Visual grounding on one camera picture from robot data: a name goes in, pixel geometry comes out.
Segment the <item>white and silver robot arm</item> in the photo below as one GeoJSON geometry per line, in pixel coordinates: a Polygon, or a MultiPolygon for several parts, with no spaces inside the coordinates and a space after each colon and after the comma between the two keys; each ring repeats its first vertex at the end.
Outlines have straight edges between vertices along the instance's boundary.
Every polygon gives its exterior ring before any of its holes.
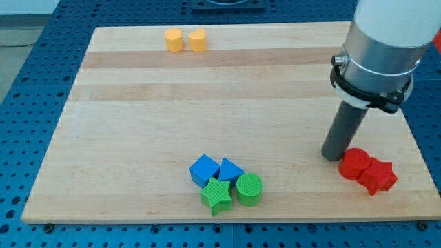
{"type": "Polygon", "coordinates": [[[440,0],[359,0],[342,51],[331,60],[336,94],[358,109],[397,112],[439,29],[440,0]]]}

